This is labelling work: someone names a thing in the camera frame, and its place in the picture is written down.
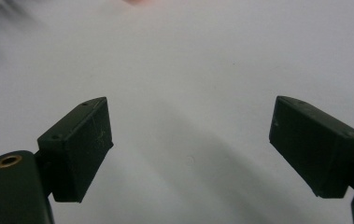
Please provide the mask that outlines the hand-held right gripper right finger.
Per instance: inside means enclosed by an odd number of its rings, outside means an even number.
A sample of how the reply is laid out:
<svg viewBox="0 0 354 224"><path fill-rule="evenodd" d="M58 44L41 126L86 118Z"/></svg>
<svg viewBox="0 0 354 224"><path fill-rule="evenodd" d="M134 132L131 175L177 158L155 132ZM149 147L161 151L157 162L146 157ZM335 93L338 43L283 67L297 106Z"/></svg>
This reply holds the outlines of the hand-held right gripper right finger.
<svg viewBox="0 0 354 224"><path fill-rule="evenodd" d="M313 105L276 98L270 144L321 198L354 188L354 128Z"/></svg>

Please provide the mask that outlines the orange ball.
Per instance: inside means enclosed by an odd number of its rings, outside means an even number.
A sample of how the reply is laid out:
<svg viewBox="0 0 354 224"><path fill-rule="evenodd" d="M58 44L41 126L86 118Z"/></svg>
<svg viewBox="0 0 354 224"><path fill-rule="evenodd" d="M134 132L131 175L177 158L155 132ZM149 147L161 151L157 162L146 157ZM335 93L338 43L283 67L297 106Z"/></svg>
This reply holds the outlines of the orange ball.
<svg viewBox="0 0 354 224"><path fill-rule="evenodd" d="M144 6L144 5L151 4L154 0L123 0L123 1L134 6Z"/></svg>

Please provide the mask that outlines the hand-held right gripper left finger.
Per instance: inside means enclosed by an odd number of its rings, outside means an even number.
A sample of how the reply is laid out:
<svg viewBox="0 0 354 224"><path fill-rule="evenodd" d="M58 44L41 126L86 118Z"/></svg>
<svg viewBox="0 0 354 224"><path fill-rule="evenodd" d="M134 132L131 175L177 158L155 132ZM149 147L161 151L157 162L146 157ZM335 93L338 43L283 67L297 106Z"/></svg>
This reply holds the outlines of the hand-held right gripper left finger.
<svg viewBox="0 0 354 224"><path fill-rule="evenodd" d="M113 147L107 98L83 102L37 139L36 161L45 192L80 203Z"/></svg>

